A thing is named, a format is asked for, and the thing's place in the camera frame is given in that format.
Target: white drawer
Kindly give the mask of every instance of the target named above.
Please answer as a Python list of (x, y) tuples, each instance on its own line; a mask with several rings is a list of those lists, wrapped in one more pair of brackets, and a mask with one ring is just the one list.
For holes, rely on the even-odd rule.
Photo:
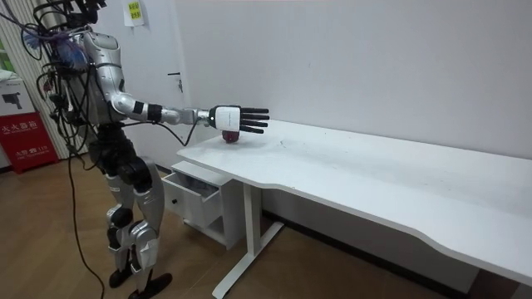
[(219, 189), (186, 174), (172, 173), (163, 179), (165, 206), (202, 228), (222, 215)]

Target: white table edge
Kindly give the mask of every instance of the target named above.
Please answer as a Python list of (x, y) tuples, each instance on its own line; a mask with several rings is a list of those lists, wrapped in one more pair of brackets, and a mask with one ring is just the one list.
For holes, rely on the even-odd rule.
[[(301, 196), (301, 197), (306, 198), (306, 199), (310, 199), (310, 200), (312, 200), (312, 201), (314, 201), (316, 203), (324, 204), (324, 205), (326, 205), (328, 207), (331, 207), (331, 208), (339, 209), (339, 210), (342, 210), (342, 211), (346, 210), (345, 208), (339, 208), (339, 205), (336, 204), (336, 203), (329, 202), (329, 201), (327, 201), (325, 199), (317, 198), (316, 196), (313, 196), (311, 194), (306, 194), (306, 193), (301, 192), (301, 191), (299, 191), (297, 189), (291, 189), (291, 188), (289, 188), (287, 186), (279, 185), (279, 184), (262, 184), (262, 183), (259, 183), (259, 182), (256, 182), (256, 181), (252, 181), (252, 180), (249, 180), (249, 179), (246, 179), (246, 178), (239, 177), (238, 175), (225, 172), (225, 171), (223, 171), (221, 169), (217, 169), (215, 167), (211, 167), (208, 164), (203, 164), (203, 163), (201, 163), (199, 161), (196, 161), (194, 159), (189, 159), (186, 156), (180, 155), (179, 151), (178, 151), (178, 156), (181, 157), (183, 160), (186, 160), (186, 161), (188, 161), (188, 162), (190, 162), (192, 164), (197, 164), (198, 166), (205, 167), (206, 169), (210, 169), (210, 170), (212, 170), (214, 172), (218, 172), (218, 173), (227, 175), (227, 176), (229, 176), (232, 179), (236, 179), (236, 180), (238, 180), (240, 182), (243, 182), (243, 183), (246, 183), (246, 184), (250, 184), (250, 185), (252, 185), (254, 187), (258, 187), (258, 188), (261, 188), (261, 189), (279, 189), (279, 190), (282, 190), (282, 191), (285, 191), (285, 192), (288, 192), (288, 193), (291, 193), (291, 194), (295, 194), (297, 196)], [(434, 248), (438, 252), (440, 252), (440, 253), (448, 256), (448, 257), (452, 257), (452, 258), (457, 259), (459, 261), (469, 263), (470, 265), (473, 265), (475, 267), (478, 267), (478, 268), (481, 268), (481, 269), (485, 269), (487, 271), (490, 271), (490, 272), (499, 274), (501, 276), (513, 279), (513, 280), (515, 280), (517, 282), (524, 283), (524, 284), (526, 284), (528, 286), (532, 286), (532, 277), (527, 277), (526, 275), (524, 275), (522, 273), (513, 272), (513, 271), (505, 269), (503, 267), (500, 267), (500, 266), (497, 266), (497, 265), (494, 265), (494, 264), (491, 264), (491, 263), (488, 263), (488, 262), (485, 262), (485, 261), (481, 261), (481, 260), (477, 259), (476, 257), (472, 257), (472, 256), (469, 256), (469, 255), (465, 255), (463, 253), (460, 253), (460, 252), (456, 252), (456, 251), (454, 251), (454, 250), (452, 250), (450, 248), (447, 248), (446, 246), (436, 242), (435, 240), (433, 240), (429, 236), (425, 235), (424, 233), (422, 233), (422, 232), (420, 232), (420, 231), (418, 231), (418, 230), (416, 230), (414, 228), (410, 228), (410, 227), (407, 227), (407, 226), (404, 226), (404, 225), (400, 225), (399, 223), (390, 222), (390, 221), (388, 221), (386, 219), (379, 218), (379, 217), (376, 217), (374, 215), (367, 214), (367, 213), (358, 211), (358, 210), (353, 209), (353, 208), (349, 208), (349, 211), (350, 211), (349, 213), (354, 215), (354, 216), (365, 218), (365, 219), (373, 221), (375, 223), (379, 223), (379, 224), (384, 225), (386, 227), (393, 228), (393, 229), (396, 229), (396, 230), (398, 230), (400, 232), (408, 233), (408, 234), (410, 234), (410, 235), (412, 235), (412, 236), (414, 236), (416, 238), (419, 238), (424, 243), (428, 244), (429, 246), (431, 246), (432, 248)]]

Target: robot forearm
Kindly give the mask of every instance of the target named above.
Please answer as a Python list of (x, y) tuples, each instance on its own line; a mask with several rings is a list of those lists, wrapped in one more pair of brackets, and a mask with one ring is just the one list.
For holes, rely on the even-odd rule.
[(154, 121), (168, 123), (170, 125), (193, 125), (196, 120), (199, 123), (207, 123), (208, 110), (200, 109), (176, 109), (163, 105), (148, 104), (136, 100), (128, 93), (120, 92), (111, 97), (113, 108), (130, 119), (138, 121)]

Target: white desk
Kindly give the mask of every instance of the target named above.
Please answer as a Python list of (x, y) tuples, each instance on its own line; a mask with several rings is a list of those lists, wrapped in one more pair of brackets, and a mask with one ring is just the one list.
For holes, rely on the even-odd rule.
[[(262, 248), (256, 188), (281, 189), (532, 285), (530, 160), (276, 120), (264, 135), (241, 132), (235, 145), (220, 136), (178, 155), (244, 183), (249, 253), (243, 261), (253, 261)], [(263, 245), (276, 229), (280, 226), (268, 231)], [(243, 261), (215, 297), (251, 263)]]

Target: desk frame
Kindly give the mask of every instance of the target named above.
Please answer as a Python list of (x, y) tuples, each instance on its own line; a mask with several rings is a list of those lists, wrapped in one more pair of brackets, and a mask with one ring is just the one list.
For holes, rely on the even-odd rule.
[(229, 292), (231, 287), (237, 282), (244, 271), (248, 269), (255, 258), (263, 251), (273, 237), (283, 227), (282, 223), (276, 222), (260, 236), (260, 223), (262, 211), (261, 189), (249, 184), (244, 184), (244, 211), (246, 219), (246, 239), (248, 252), (242, 257), (240, 262), (227, 273), (222, 281), (213, 291), (216, 299), (222, 299)]

